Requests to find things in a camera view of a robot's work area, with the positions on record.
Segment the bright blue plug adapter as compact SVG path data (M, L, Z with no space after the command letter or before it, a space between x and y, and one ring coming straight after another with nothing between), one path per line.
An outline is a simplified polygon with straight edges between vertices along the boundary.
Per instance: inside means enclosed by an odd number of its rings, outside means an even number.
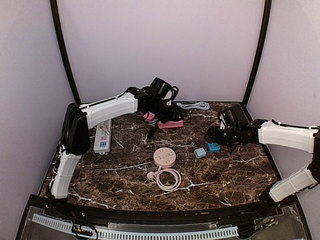
M210 153L218 153L221 151L221 146L217 143L207 143L207 147Z

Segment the pink triangular power socket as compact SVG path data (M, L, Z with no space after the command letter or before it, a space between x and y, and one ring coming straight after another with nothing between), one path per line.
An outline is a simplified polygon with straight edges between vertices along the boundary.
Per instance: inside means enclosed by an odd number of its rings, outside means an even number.
M171 129L171 128L180 128L184 126L184 121L167 121L166 123L158 122L159 129Z

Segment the light blue plug adapter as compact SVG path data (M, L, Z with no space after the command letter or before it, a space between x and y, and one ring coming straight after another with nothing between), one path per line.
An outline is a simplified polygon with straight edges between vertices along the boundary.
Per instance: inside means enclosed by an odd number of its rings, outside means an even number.
M193 153L197 159L203 158L207 155L203 147L195 149Z

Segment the pink round power socket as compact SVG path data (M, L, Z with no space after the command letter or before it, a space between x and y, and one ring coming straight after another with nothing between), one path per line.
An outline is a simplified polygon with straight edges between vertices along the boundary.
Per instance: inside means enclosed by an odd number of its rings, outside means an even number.
M171 148L161 147L154 152L153 160L157 167L168 169L175 164L176 153Z

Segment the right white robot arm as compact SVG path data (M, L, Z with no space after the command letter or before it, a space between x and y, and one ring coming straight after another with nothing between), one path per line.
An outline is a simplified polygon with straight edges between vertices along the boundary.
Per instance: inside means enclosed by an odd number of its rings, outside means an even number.
M255 205L255 213L266 217L280 202L290 195L320 183L320 128L294 126L255 119L246 125L210 126L204 135L208 143L231 147L239 144L277 145L312 154L311 163L277 181L269 188L266 197Z

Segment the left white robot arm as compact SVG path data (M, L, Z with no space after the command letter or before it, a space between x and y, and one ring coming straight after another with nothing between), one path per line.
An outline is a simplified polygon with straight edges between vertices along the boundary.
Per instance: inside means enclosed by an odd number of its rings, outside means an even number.
M89 130L105 121L138 112L152 113L163 124L183 118L181 107L173 103L171 97L166 98L150 87L129 87L111 98L68 106L58 147L58 169L49 185L49 195L55 198L50 208L58 217L67 218L71 213L70 206L62 199L68 196L78 161L91 147Z

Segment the pink flat plug adapter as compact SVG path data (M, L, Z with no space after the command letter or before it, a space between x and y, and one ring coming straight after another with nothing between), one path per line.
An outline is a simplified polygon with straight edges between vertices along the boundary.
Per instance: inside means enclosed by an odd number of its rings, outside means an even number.
M155 115L151 112L148 112L146 113L144 116L143 116L144 120L147 121L147 122L151 122L155 119Z

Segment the grey blue power strip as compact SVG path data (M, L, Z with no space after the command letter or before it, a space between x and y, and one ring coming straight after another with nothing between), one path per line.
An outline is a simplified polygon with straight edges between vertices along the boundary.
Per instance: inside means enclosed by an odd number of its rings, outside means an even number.
M153 128L158 128L159 121L157 119L154 119L154 120L150 121L148 124Z

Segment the white power strip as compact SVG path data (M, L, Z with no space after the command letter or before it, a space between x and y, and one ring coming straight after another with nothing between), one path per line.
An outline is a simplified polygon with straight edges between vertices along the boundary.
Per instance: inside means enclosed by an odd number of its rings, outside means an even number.
M96 154L105 155L111 150L112 120L109 119L96 126L93 151Z

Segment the black front rail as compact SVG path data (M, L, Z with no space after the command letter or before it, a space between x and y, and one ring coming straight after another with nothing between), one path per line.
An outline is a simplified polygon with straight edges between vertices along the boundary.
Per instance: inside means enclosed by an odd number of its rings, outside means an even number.
M184 225L218 222L239 225L241 231L249 232L254 220L283 213L280 207L262 206L259 202L222 208L189 211L133 211L84 206L67 200L48 200L30 195L23 212L26 218L31 207L51 217L70 220L77 224L107 226L109 223L142 225Z

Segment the right black frame post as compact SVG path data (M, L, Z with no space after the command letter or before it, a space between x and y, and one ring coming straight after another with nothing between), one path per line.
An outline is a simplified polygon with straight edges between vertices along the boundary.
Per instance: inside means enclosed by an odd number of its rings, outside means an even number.
M256 51L255 51L248 83L242 99L242 105L244 108L246 108L249 103L249 100L253 91L253 87L255 84L255 80L258 74L258 70L259 70L259 66L260 66L260 62L261 62L261 58L264 50L265 40L267 36L268 26L269 26L271 7L272 7L272 0L265 0Z

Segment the black frame post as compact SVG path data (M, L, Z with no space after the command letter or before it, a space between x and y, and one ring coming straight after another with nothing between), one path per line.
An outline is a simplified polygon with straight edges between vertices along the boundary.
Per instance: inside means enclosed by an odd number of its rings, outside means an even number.
M52 20L53 20L55 35L56 35L62 63L64 66L65 74L67 77L67 81L68 81L74 102L77 105L80 105L82 103L82 101L81 101L79 91L76 86L76 81L75 81L75 78L74 78L74 75L72 72L71 64L69 61L69 56L67 53L67 48L66 48L65 39L63 36L63 29L62 29L62 25L61 25L60 13L59 13L59 8L58 8L58 1L57 0L50 0L49 3L50 3L50 9L51 9L51 15L52 15Z
M269 26L271 7L272 7L272 0L265 0L256 51L255 51L248 83L242 99L242 105L244 108L246 108L249 103L249 100L253 91L253 87L255 84L255 80L258 74L258 70L259 70L259 66L260 66L260 62L261 62L261 58L264 50L265 40L267 36L268 26Z

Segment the left black frame post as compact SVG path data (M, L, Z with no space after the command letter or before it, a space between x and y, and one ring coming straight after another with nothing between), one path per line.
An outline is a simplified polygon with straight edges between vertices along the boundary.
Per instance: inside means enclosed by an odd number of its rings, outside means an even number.
M60 13L59 13L59 8L58 8L58 1L57 0L50 0L49 3L50 3L50 9L51 9L51 15L52 15L52 20L53 20L55 35L56 35L62 63L64 66L65 74L67 77L67 81L68 81L74 102L77 105L80 105L82 103L82 101L81 101L79 91L76 86L76 81L75 81L75 78L74 78L74 75L72 72L71 64L69 61L69 56L67 53L67 48L66 48L65 39L63 36L63 29L62 29L62 25L61 25Z

